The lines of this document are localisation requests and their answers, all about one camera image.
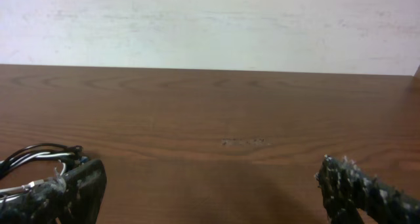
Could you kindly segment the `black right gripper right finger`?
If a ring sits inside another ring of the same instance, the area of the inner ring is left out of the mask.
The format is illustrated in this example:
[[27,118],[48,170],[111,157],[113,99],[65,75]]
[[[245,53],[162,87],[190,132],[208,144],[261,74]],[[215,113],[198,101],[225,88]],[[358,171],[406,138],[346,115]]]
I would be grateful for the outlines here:
[[363,223],[363,211],[376,223],[419,224],[419,200],[366,175],[353,161],[325,155],[314,175],[330,223]]

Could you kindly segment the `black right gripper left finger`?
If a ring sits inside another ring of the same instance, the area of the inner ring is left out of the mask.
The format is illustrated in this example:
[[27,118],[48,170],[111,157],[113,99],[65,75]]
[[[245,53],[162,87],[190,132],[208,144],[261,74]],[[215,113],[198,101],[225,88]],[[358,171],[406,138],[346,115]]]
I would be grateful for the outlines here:
[[2,198],[1,222],[96,223],[106,184],[104,164],[91,160],[16,196]]

